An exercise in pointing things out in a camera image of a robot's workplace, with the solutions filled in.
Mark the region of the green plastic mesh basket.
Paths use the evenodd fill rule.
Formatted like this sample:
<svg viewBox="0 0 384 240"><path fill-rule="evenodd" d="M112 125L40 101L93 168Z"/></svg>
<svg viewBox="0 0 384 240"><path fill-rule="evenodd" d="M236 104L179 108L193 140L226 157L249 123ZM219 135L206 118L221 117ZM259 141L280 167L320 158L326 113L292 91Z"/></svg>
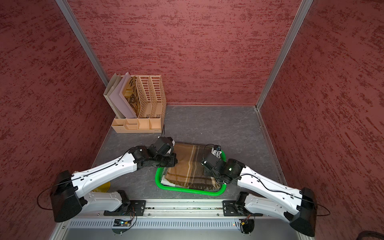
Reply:
<svg viewBox="0 0 384 240"><path fill-rule="evenodd" d="M176 166L159 168L156 171L155 183L161 190L217 197L222 195L227 186L219 184L202 162L208 160L210 154L226 161L221 147L215 145L179 145L175 147L178 163Z"/></svg>

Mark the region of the brown plaid fringed scarf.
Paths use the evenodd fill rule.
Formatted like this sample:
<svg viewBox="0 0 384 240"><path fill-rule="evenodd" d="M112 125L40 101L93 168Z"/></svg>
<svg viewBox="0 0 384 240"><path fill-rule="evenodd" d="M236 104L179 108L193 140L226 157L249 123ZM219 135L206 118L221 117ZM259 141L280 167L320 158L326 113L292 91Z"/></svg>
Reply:
<svg viewBox="0 0 384 240"><path fill-rule="evenodd" d="M165 169L163 176L171 183L183 187L218 184L213 177L204 175L202 160L211 153L211 150L212 146L176 143L174 153L178 163L173 168Z"/></svg>

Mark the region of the grey black checked scarf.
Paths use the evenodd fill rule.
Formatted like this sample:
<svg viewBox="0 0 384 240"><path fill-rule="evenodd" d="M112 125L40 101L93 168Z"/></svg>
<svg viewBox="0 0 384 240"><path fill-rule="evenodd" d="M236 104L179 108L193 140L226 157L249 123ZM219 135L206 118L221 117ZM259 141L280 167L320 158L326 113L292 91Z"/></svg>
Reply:
<svg viewBox="0 0 384 240"><path fill-rule="evenodd" d="M171 183L170 181L168 181L165 178L165 176L163 176L161 178L161 180L159 180L158 187L163 189L163 190L183 192L183 193L194 193L194 192L197 193L197 192L199 192L199 194L203 194L203 192L205 192L205 195L207 195L207 193L216 194L218 192L222 192L223 190L225 190L225 187L223 187L222 185L218 185L218 184L214 184L213 186L206 186L206 187L204 187L203 185L201 185L201 186L194 185L194 186L190 186L190 187L183 187L183 186L180 186L178 184Z"/></svg>

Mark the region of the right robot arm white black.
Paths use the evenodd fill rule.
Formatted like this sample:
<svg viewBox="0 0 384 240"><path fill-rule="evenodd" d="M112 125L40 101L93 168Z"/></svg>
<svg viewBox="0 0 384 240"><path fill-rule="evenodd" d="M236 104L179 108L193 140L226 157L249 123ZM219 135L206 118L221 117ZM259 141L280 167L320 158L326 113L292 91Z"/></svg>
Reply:
<svg viewBox="0 0 384 240"><path fill-rule="evenodd" d="M266 178L249 166L235 160L222 160L213 154L202 160L205 173L219 184L234 184L240 192L234 204L235 211L245 217L267 215L281 219L308 237L314 237L317 203L309 188L290 188Z"/></svg>

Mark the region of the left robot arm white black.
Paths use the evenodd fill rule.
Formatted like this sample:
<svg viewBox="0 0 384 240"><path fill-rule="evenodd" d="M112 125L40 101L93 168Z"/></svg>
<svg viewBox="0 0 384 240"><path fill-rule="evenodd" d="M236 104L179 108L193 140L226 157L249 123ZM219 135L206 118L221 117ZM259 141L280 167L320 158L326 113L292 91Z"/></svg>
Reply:
<svg viewBox="0 0 384 240"><path fill-rule="evenodd" d="M177 162L173 147L162 152L137 146L98 167L75 174L63 171L56 177L50 192L54 221L61 223L78 215L88 203L86 194L113 179L145 167L171 168Z"/></svg>

